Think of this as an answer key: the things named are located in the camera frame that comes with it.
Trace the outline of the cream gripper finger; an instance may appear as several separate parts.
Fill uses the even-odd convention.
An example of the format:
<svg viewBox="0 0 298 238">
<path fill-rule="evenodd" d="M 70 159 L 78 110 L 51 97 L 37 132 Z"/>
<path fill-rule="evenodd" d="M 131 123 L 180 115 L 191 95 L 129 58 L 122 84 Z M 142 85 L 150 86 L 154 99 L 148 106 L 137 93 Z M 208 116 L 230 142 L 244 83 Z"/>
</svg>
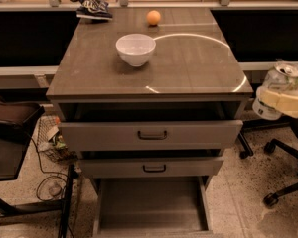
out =
<svg viewBox="0 0 298 238">
<path fill-rule="evenodd" d="M 292 118 L 298 118 L 298 96 L 278 93 L 266 87 L 257 89 L 259 101 Z"/>
</svg>

